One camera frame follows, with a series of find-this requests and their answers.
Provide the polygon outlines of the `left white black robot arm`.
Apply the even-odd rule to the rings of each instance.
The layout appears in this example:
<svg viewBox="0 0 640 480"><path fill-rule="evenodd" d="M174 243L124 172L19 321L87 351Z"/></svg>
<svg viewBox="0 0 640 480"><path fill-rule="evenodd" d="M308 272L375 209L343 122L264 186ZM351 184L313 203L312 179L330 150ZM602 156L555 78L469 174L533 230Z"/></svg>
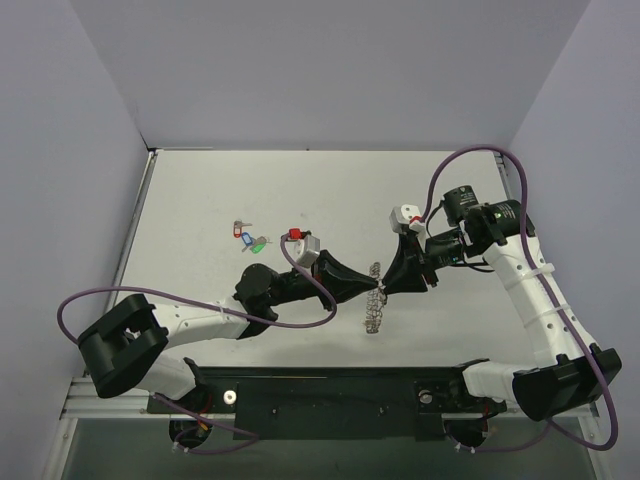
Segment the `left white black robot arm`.
<svg viewBox="0 0 640 480"><path fill-rule="evenodd" d="M232 296L190 304L152 303L142 293L127 296L78 338L79 351L101 398L138 388L160 393L181 410L200 408L206 388L194 361L167 350L205 340L255 337L280 321L274 307L316 297L331 316L340 303L376 289L373 278L321 251L309 269L278 273L248 266Z"/></svg>

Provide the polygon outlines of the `white disc wire keyring holder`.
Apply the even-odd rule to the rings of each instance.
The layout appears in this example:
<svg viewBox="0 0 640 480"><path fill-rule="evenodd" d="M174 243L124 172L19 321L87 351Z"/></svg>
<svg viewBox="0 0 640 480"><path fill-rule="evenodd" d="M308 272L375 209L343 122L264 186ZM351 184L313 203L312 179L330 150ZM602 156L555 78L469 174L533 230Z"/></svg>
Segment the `white disc wire keyring holder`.
<svg viewBox="0 0 640 480"><path fill-rule="evenodd" d="M369 267L369 276L376 281L376 287L367 293L365 319L363 325L369 335L377 334L383 320L383 309L387 304L381 276L381 264L374 262Z"/></svg>

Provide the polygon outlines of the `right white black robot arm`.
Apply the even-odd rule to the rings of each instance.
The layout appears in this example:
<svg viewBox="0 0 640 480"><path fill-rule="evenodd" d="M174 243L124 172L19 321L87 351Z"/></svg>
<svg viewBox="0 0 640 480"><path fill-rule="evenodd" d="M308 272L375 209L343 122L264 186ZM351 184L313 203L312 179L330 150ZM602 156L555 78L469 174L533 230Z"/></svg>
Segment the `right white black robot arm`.
<svg viewBox="0 0 640 480"><path fill-rule="evenodd" d="M532 420L546 420L604 394L622 367L603 350L566 302L545 261L530 219L516 200L481 203L471 186L447 192L440 204L449 230L431 236L415 205L392 209L398 248L382 279L385 295L422 293L437 270L481 257L496 273L530 340L534 363L468 363L447 383L449 402L468 409L481 398L516 403Z"/></svg>

